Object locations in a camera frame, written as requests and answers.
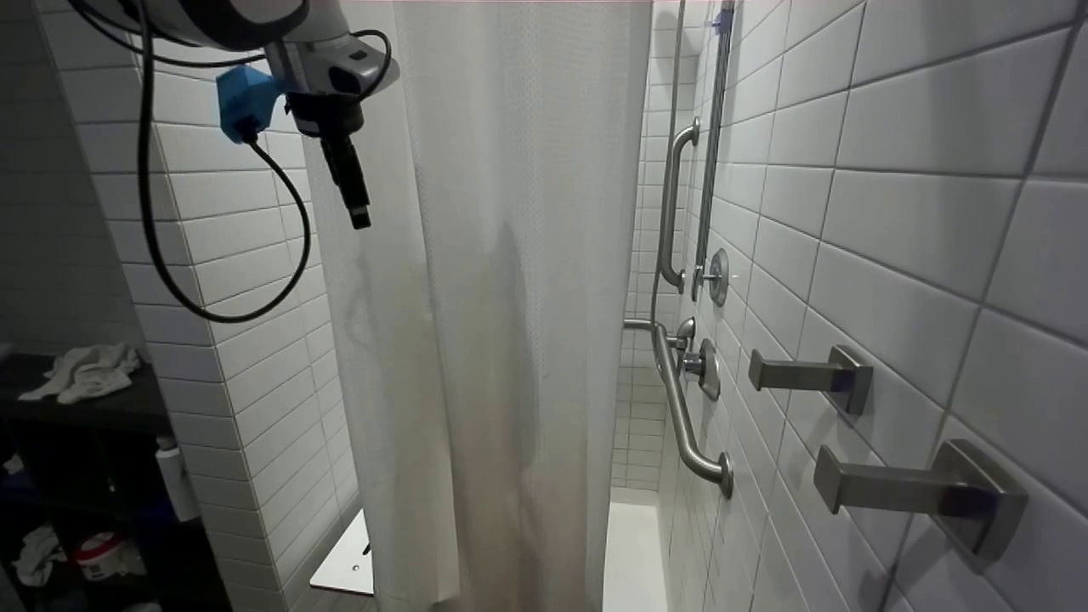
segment chrome fixture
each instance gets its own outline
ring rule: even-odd
[[[817,491],[834,514],[928,514],[976,570],[1007,550],[1027,508],[1015,478],[964,440],[950,440],[933,469],[851,467],[818,448]]]
[[[656,243],[656,272],[664,284],[669,284],[676,293],[683,293],[683,268],[672,267],[672,237],[676,237],[676,189],[680,189],[680,159],[688,148],[700,142],[700,126],[688,126],[665,159],[665,186],[659,201],[659,243]]]
[[[721,141],[721,115],[724,115],[724,74],[729,74],[729,48],[734,30],[734,0],[721,0],[714,30],[718,30],[718,59],[714,59],[714,98],[710,98],[710,133],[708,133],[708,163],[705,163],[705,195],[700,195],[700,234],[697,234],[693,274],[690,274],[693,304],[700,301],[700,287],[714,284],[708,279],[708,252],[710,252],[710,214],[714,214],[718,151],[721,151],[718,141]]]
[[[710,403],[721,398],[721,361],[718,347],[710,339],[693,350],[697,321],[688,315],[676,329],[672,350],[676,350],[676,373],[693,373]]]
[[[721,311],[729,301],[729,287],[734,284],[734,267],[729,263],[729,252],[718,247],[710,257],[708,287],[710,287],[710,304]]]
[[[831,363],[760,361],[760,354],[750,350],[748,381],[755,384],[755,391],[822,391],[845,420],[858,420],[863,415],[863,403],[873,384],[873,366],[863,363],[851,347],[834,347]]]
[[[656,357],[656,372],[665,384],[665,398],[669,398],[669,415],[672,415],[672,430],[676,430],[676,444],[680,444],[680,460],[683,467],[700,477],[700,478],[710,478],[718,483],[721,498],[730,500],[734,498],[734,467],[730,460],[721,452],[718,463],[708,460],[693,440],[693,426],[690,426],[690,415],[688,415],[688,398],[680,391],[680,363],[672,361],[672,350],[683,344],[683,339],[669,339],[665,338],[665,327],[664,324],[649,324],[649,321],[629,321],[624,329],[649,329],[649,339],[653,339],[653,357]]]

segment blue robot part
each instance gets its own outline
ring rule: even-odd
[[[268,129],[280,83],[264,70],[238,64],[217,78],[221,129],[234,142],[254,142]]]

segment shower floor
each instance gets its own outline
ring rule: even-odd
[[[656,500],[613,494],[606,550],[606,612],[669,612]]]

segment white shower curtain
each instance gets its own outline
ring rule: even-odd
[[[649,0],[366,0],[374,233],[323,252],[385,609],[602,609]]]

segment wall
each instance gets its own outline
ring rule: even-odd
[[[672,612],[1083,609],[1080,17],[1073,0],[742,5],[714,195],[734,287],[724,311],[690,305],[724,350],[724,398],[693,407],[737,498],[665,455]],[[744,376],[748,350],[834,344],[878,366],[858,426]],[[928,516],[831,514],[814,491],[818,444],[928,467],[941,440],[979,441],[1029,494],[981,575]]]
[[[32,0],[0,7],[0,344],[143,344]]]
[[[292,301],[257,324],[185,312],[140,234],[135,60],[67,5],[37,12],[229,596],[234,609],[304,609],[310,570],[360,503],[318,247]],[[181,287],[213,312],[246,312],[285,287],[304,229],[273,169],[217,133],[213,78],[160,64],[156,222]],[[310,201],[304,141],[282,114],[262,142]]]
[[[649,315],[649,287],[656,263],[656,229],[659,229],[659,201],[664,201],[664,169],[669,153],[669,118],[676,133],[693,121],[697,98],[697,70],[708,64],[705,33],[710,0],[683,0],[683,26],[680,0],[653,5],[653,53],[647,67],[647,108],[644,108],[644,142],[640,142],[640,201],[636,201],[636,234],[631,234],[631,267],[629,267],[629,293],[624,315]],[[693,211],[693,183],[705,176],[690,167],[680,169],[680,214],[676,229],[688,223]],[[676,263],[688,252],[688,234],[676,233]],[[676,312],[676,293],[664,293],[659,311]],[[653,363],[653,347],[647,332],[623,332],[623,363],[619,363],[619,404],[616,404],[616,444],[613,444],[613,491],[659,491],[664,452],[669,452],[665,440],[665,393]]]

